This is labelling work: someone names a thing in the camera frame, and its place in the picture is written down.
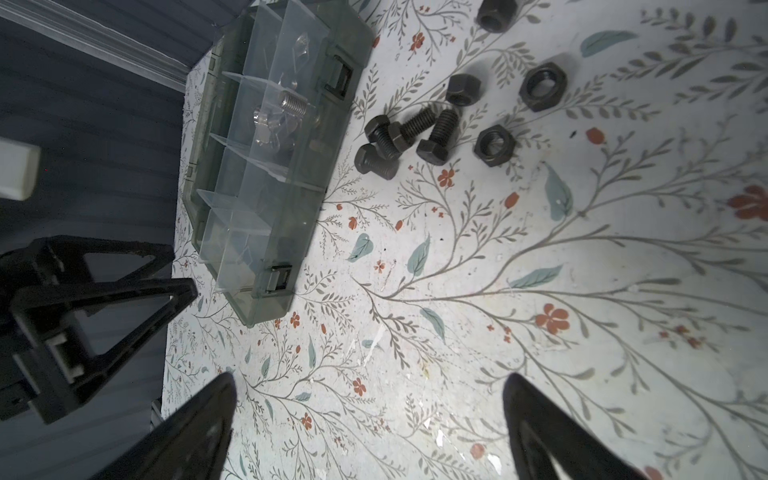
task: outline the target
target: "floral tablecloth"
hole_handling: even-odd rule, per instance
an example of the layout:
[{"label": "floral tablecloth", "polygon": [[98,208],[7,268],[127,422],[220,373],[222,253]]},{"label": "floral tablecloth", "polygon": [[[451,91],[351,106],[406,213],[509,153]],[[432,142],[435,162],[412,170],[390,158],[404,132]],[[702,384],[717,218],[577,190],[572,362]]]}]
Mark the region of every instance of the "floral tablecloth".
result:
[{"label": "floral tablecloth", "polygon": [[[238,388],[223,478],[513,478],[501,388],[519,372],[649,478],[768,477],[764,0],[356,0],[377,32],[292,313],[243,327],[189,242],[200,299],[169,327],[163,410]],[[519,100],[554,59],[560,104]],[[190,74],[181,171],[205,58]],[[483,81],[449,162],[353,166],[374,115]],[[486,167],[502,124],[515,158]]]}]

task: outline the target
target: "table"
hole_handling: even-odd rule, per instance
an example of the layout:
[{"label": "table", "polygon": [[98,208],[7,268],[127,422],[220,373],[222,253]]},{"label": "table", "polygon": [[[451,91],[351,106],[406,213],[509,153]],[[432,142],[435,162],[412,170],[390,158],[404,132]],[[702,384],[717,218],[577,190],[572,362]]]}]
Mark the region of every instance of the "table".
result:
[{"label": "table", "polygon": [[[223,478],[512,478],[512,372],[653,480],[766,475],[768,9],[662,4],[532,0],[490,35],[478,2],[356,1],[378,36],[292,313],[243,327],[179,203],[174,275],[202,294],[169,326],[163,413],[234,374]],[[521,78],[552,58],[568,93],[532,113]],[[484,94],[449,162],[359,175],[364,124],[456,72]],[[518,146],[490,168],[493,124]]]}]

